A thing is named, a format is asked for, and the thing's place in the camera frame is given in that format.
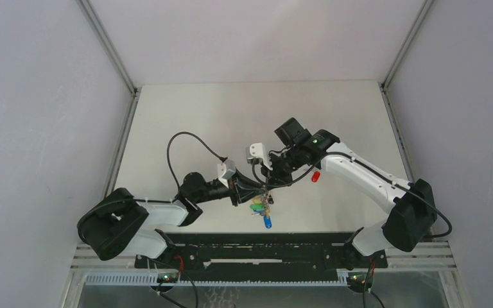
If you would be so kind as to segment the red tagged key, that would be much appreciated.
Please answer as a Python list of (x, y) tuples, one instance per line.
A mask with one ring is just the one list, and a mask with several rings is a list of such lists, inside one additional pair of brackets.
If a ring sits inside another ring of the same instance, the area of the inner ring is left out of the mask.
[(315, 172), (313, 172), (312, 177), (311, 177), (311, 181), (312, 181), (313, 183), (317, 183), (317, 181), (318, 181), (318, 180), (319, 180), (319, 178), (320, 178), (320, 175), (321, 175), (321, 173), (320, 173), (319, 171), (315, 171)]

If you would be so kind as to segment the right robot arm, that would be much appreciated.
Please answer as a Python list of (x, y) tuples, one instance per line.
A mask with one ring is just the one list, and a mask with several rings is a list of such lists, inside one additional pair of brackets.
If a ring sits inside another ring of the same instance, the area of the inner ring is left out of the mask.
[(264, 185), (289, 187), (307, 176), (292, 174), (307, 166), (331, 173), (350, 183), (373, 200), (386, 217), (357, 229), (344, 243), (339, 259), (348, 270), (363, 266), (388, 248), (412, 252), (423, 240), (450, 235), (453, 225), (435, 205), (432, 186), (422, 178), (399, 178), (355, 154), (339, 137), (321, 129), (312, 134), (294, 117), (275, 130), (284, 149), (263, 151)]

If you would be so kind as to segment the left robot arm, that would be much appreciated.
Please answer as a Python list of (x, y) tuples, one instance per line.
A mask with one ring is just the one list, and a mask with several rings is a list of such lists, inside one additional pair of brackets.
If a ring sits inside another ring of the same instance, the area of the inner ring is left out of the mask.
[(200, 203), (229, 198), (237, 206), (263, 193), (263, 185), (240, 172), (212, 181), (189, 173), (171, 200), (136, 198), (122, 187), (80, 218), (78, 236), (102, 261), (142, 255), (165, 268), (175, 259), (175, 245), (159, 225), (186, 227), (202, 215)]

